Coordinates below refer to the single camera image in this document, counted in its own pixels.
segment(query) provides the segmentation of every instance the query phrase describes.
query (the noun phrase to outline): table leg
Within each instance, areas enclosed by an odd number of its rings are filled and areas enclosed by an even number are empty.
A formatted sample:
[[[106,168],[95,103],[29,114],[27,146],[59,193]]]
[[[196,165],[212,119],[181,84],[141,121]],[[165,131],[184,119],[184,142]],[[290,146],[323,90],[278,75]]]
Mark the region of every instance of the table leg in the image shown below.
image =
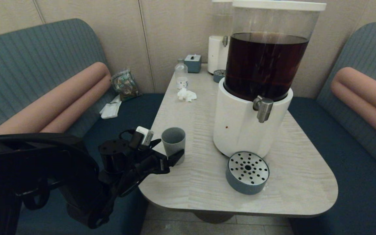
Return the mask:
[[[230,220],[233,217],[232,214],[213,214],[213,213],[194,213],[198,218],[200,218],[204,222],[212,223],[212,224],[220,224]]]

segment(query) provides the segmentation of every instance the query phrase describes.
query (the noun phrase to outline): beverage dispenser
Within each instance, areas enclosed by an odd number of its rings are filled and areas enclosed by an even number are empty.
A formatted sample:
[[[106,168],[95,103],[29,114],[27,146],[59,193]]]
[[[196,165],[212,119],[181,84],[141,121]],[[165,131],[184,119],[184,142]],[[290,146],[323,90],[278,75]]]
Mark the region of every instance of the beverage dispenser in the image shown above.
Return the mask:
[[[288,110],[291,83],[325,3],[233,0],[226,77],[213,140],[226,156],[264,157]]]
[[[212,0],[213,28],[209,37],[208,71],[225,70],[230,43],[232,0]]]

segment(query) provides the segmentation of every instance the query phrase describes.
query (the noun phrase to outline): metal spigot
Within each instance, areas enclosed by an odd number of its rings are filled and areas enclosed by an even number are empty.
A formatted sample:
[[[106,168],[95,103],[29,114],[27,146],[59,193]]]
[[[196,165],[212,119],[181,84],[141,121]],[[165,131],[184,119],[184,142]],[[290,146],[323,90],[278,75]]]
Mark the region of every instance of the metal spigot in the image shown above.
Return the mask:
[[[224,37],[223,37],[223,46],[226,47],[226,46],[227,46],[227,43],[228,43],[228,37],[227,37],[227,36],[224,36]]]
[[[273,104],[273,100],[263,98],[260,95],[253,101],[253,110],[258,111],[257,118],[260,123],[264,123],[269,119]]]

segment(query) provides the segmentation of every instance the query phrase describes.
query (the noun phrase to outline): snack bag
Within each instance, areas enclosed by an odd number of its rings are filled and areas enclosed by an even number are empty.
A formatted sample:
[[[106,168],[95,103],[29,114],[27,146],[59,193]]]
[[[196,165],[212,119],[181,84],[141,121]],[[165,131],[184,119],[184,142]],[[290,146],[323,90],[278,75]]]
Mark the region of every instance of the snack bag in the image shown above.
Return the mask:
[[[111,85],[120,94],[121,101],[131,100],[142,94],[139,93],[130,70],[124,70],[111,77]]]

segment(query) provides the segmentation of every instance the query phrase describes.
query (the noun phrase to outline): crumpled tissue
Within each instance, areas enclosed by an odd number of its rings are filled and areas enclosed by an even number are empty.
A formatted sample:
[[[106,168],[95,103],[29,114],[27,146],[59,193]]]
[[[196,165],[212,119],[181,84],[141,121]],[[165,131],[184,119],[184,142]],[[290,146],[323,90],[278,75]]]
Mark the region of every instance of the crumpled tissue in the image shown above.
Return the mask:
[[[120,95],[117,95],[110,103],[105,104],[100,114],[102,119],[115,118],[121,105]]]
[[[185,101],[191,102],[192,100],[197,99],[197,94],[195,94],[194,92],[191,92],[191,91],[187,91],[186,88],[182,88],[178,92],[178,99],[180,101],[183,101],[185,99]]]

